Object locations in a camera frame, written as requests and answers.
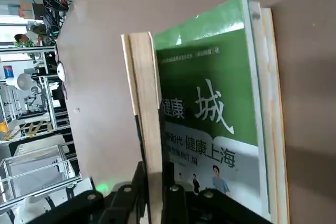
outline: yellow object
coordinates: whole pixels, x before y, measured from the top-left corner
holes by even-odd
[[[0,123],[0,131],[2,132],[7,132],[8,131],[8,126],[6,122]]]

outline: green book cover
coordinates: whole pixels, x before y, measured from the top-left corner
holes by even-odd
[[[154,37],[175,180],[215,188],[268,217],[248,0],[229,0]]]

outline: blue sign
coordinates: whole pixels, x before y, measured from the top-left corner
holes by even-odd
[[[4,66],[4,71],[5,79],[14,77],[13,68],[11,66]]]

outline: green light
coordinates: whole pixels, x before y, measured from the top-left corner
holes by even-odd
[[[109,192],[109,186],[107,184],[100,184],[96,186],[96,190],[102,194],[107,194]]]

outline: beige wall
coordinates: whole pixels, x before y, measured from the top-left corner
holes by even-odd
[[[67,72],[67,105],[84,175],[113,186],[130,178],[140,158],[120,35],[146,30],[157,33],[223,1],[75,1],[58,46]],[[284,0],[259,1],[269,6]],[[336,213],[332,187],[335,50],[330,46],[336,41],[331,19],[335,13],[325,12],[329,4],[325,0],[288,0],[275,5],[295,224],[315,223],[319,216]],[[316,19],[313,13],[328,22]],[[304,174],[305,169],[312,174]]]
[[[273,7],[292,223],[336,219],[336,0]]]

